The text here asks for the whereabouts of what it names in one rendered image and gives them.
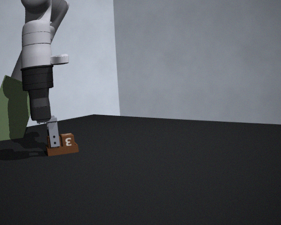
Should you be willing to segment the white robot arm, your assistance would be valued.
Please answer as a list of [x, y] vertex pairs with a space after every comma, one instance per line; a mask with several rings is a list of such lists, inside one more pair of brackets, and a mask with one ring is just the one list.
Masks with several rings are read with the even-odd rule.
[[[68, 11], [69, 2], [65, 0], [21, 0], [21, 2], [25, 7], [22, 47], [39, 43], [51, 44]], [[21, 53], [11, 77], [22, 81]]]

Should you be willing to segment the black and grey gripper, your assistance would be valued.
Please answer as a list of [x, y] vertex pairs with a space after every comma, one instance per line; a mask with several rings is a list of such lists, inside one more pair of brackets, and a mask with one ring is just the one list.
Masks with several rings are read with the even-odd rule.
[[22, 88], [28, 91], [30, 114], [37, 124], [47, 124], [50, 146], [60, 146], [57, 117], [51, 115], [49, 88], [53, 86], [53, 65], [69, 63], [68, 54], [52, 56], [51, 44], [23, 46], [21, 53]]

